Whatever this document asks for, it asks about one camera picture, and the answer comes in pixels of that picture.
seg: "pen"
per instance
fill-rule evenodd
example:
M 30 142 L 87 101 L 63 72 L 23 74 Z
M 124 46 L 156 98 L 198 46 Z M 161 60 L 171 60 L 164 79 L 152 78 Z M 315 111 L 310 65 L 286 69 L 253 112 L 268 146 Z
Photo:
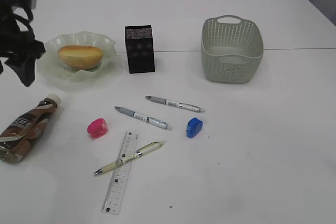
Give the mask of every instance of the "pen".
M 165 123 L 161 120 L 158 120 L 158 119 L 155 119 L 155 118 L 150 118 L 149 116 L 142 115 L 142 114 L 136 113 L 134 111 L 131 111 L 131 110 L 128 110 L 128 109 L 125 109 L 125 108 L 122 108 L 122 107 L 115 107 L 115 109 L 117 111 L 119 111 L 120 113 L 128 115 L 132 118 L 139 119 L 140 121 L 143 121 L 145 123 L 155 125 L 157 127 L 165 129 L 165 130 L 170 130 L 170 131 L 172 130 L 171 126 L 169 126 L 167 123 Z
M 181 103 L 181 102 L 174 102 L 174 101 L 166 100 L 166 99 L 159 98 L 159 97 L 146 97 L 146 99 L 151 101 L 151 102 L 157 102 L 159 104 L 164 104 L 164 105 L 176 107 L 176 108 L 179 108 L 179 109 L 190 110 L 190 111 L 194 111 L 194 112 L 198 112 L 198 113 L 200 113 L 200 112 L 204 113 L 205 112 L 205 110 L 201 109 L 200 107 L 194 106 L 194 105 Z
M 93 175 L 99 175 L 99 174 L 104 174 L 104 173 L 108 173 L 109 171 L 116 169 L 124 164 L 126 164 L 127 162 L 137 159 L 138 157 L 141 157 L 149 152 L 152 152 L 154 150 L 157 150 L 158 148 L 160 148 L 162 145 L 164 144 L 163 142 L 153 142 L 151 144 L 146 145 L 145 147 L 142 147 L 140 149 L 138 149 L 132 156 L 126 157 L 126 158 L 122 158 L 119 159 L 109 165 L 106 165 L 102 168 L 100 168 L 98 171 L 96 171 Z

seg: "clear plastic ruler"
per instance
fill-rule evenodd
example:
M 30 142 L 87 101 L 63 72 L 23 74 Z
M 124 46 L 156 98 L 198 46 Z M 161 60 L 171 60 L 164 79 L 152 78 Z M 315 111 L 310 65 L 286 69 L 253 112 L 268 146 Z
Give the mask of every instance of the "clear plastic ruler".
M 124 140 L 119 152 L 118 159 L 132 156 L 136 151 L 138 142 L 138 133 L 125 133 Z M 113 172 L 109 188 L 106 193 L 102 212 L 118 215 L 121 208 L 122 198 L 126 189 L 126 182 L 131 170 L 132 161 L 116 168 Z

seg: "gray-green basket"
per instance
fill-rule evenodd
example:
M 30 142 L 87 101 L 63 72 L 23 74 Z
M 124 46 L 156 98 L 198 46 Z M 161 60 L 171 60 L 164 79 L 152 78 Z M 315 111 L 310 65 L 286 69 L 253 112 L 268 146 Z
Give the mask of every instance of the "gray-green basket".
M 220 23 L 221 18 L 239 19 L 238 24 Z M 261 62 L 264 46 L 257 25 L 225 15 L 207 19 L 202 31 L 202 64 L 212 81 L 244 83 L 252 79 Z

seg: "white table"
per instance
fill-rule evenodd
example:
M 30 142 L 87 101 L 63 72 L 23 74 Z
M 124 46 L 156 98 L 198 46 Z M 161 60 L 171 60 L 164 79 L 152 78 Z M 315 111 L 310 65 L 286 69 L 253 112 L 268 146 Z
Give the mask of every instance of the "white table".
M 207 81 L 199 52 L 156 53 L 156 73 L 144 74 L 128 74 L 121 54 L 115 74 L 89 88 L 54 88 L 37 74 L 26 89 L 5 69 L 0 129 L 48 93 L 62 103 L 24 161 L 0 163 L 1 223 L 335 223 L 335 54 L 266 50 L 246 84 Z M 196 104 L 206 113 L 152 103 L 145 95 Z M 173 130 L 114 106 L 166 120 Z M 185 127 L 195 116 L 204 128 L 188 139 Z M 92 141 L 86 127 L 99 117 L 110 131 Z M 167 142 L 133 162 L 120 215 L 103 214 L 111 175 L 92 172 L 113 161 L 127 130 L 140 132 L 139 147 Z
M 254 21 L 265 49 L 335 48 L 336 28 L 308 0 L 38 0 L 32 27 L 47 42 L 87 30 L 125 52 L 124 27 L 152 25 L 155 51 L 199 51 L 206 19 Z

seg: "black pen holder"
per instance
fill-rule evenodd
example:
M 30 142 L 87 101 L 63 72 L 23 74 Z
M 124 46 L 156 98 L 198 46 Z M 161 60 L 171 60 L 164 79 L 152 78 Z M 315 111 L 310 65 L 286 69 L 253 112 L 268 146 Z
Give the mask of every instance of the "black pen holder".
M 126 26 L 125 44 L 130 73 L 155 72 L 152 26 Z

